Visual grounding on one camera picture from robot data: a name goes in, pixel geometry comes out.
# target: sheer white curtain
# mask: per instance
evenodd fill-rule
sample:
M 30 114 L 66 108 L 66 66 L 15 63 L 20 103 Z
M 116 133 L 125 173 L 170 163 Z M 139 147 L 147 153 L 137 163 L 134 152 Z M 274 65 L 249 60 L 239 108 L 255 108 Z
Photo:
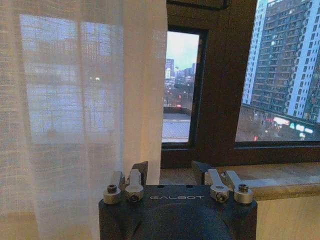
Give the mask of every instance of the sheer white curtain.
M 0 3 L 0 239 L 98 239 L 113 170 L 160 175 L 165 0 Z

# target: high-rise building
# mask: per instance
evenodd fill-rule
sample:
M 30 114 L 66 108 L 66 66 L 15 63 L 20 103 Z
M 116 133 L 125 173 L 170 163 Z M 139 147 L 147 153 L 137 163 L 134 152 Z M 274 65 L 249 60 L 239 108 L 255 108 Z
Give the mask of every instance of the high-rise building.
M 320 52 L 319 48 L 314 52 L 317 53 L 316 59 L 313 67 L 313 75 L 310 82 L 310 88 L 308 91 L 308 97 L 305 103 L 303 118 L 312 122 L 320 123 Z
M 165 59 L 165 69 L 171 69 L 171 77 L 175 76 L 175 60 L 174 59 Z
M 196 75 L 196 64 L 195 63 L 192 63 L 192 74 L 193 75 Z
M 168 67 L 165 69 L 164 78 L 170 79 L 170 77 L 171 77 L 171 69 Z
M 320 0 L 258 1 L 243 104 L 320 121 L 319 107 L 314 106 L 320 73 L 319 3 Z
M 250 104 L 252 98 L 252 91 L 254 87 L 254 81 L 256 76 L 256 69 L 258 63 L 258 55 L 261 44 L 261 36 L 264 29 L 265 15 L 267 10 L 267 1 L 259 0 L 256 5 L 256 11 L 254 16 L 254 24 L 252 37 L 250 42 L 250 51 L 248 57 L 248 63 L 246 67 L 245 82 L 242 94 L 242 103 Z

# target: cloudy sky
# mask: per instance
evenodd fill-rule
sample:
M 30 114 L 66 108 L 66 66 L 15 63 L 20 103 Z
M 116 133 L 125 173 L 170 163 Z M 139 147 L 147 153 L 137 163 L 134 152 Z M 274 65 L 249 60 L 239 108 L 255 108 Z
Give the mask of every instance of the cloudy sky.
M 168 31 L 166 58 L 174 59 L 174 67 L 183 70 L 196 63 L 199 35 Z

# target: metal clamp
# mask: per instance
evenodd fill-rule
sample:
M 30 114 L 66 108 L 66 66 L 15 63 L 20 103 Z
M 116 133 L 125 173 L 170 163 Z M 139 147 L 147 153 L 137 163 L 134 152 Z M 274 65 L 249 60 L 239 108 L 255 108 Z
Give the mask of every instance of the metal clamp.
M 221 176 L 224 183 L 233 189 L 234 200 L 241 204 L 250 204 L 253 201 L 254 193 L 240 180 L 235 171 L 227 170 Z
M 121 186 L 125 182 L 125 177 L 121 171 L 114 171 L 110 184 L 103 191 L 103 202 L 105 204 L 117 204 L 121 200 Z
M 229 198 L 229 189 L 220 179 L 218 171 L 214 168 L 208 169 L 204 174 L 204 181 L 210 186 L 210 196 L 218 203 L 225 203 Z
M 128 183 L 124 190 L 124 197 L 132 203 L 140 201 L 144 197 L 144 187 L 141 185 L 141 173 L 138 169 L 130 171 Z

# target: screw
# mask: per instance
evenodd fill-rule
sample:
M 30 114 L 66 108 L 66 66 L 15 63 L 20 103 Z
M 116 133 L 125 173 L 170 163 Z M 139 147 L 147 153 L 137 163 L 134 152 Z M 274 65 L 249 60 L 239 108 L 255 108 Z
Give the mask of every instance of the screw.
M 226 196 L 223 195 L 222 193 L 218 193 L 216 195 L 216 199 L 219 203 L 225 203 L 227 201 Z
M 238 189 L 242 193 L 247 193 L 249 190 L 249 187 L 246 184 L 240 183 L 238 186 Z
M 130 201 L 131 201 L 132 203 L 136 203 L 136 202 L 139 201 L 139 198 L 138 198 L 138 196 L 136 196 L 136 195 L 132 195 L 132 196 L 130 197 Z
M 117 191 L 117 186 L 114 185 L 114 184 L 110 184 L 110 185 L 107 187 L 107 191 L 108 191 L 108 193 L 110 193 L 110 194 L 114 194 L 114 193 Z

